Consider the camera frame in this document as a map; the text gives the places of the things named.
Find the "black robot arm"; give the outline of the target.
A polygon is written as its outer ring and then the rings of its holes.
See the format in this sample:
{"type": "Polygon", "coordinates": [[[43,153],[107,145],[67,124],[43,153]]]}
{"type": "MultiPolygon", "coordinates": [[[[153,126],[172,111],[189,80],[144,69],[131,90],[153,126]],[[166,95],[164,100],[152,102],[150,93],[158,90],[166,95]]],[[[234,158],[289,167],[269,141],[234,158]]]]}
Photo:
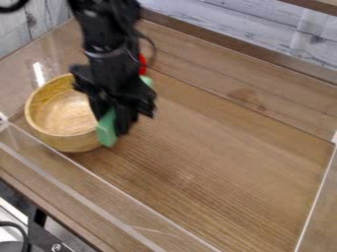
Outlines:
{"type": "Polygon", "coordinates": [[[89,62],[70,66],[74,89],[89,97],[95,118],[113,111],[113,129],[129,133],[138,117],[152,117],[157,92],[141,79],[138,31],[141,5],[137,0],[67,0],[83,35],[89,62]]]}

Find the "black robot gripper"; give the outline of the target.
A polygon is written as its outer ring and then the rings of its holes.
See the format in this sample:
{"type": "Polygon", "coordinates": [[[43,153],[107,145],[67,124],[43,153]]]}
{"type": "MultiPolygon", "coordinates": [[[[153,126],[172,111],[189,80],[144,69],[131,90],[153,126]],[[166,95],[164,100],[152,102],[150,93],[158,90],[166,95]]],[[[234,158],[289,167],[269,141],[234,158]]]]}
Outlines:
{"type": "MultiPolygon", "coordinates": [[[[89,64],[73,64],[70,73],[75,78],[74,89],[89,96],[91,110],[101,120],[113,107],[106,93],[121,94],[135,83],[139,65],[126,52],[105,58],[90,57],[89,60],[89,64]]],[[[138,121],[135,104],[118,104],[115,113],[117,134],[122,136],[138,121]]]]}

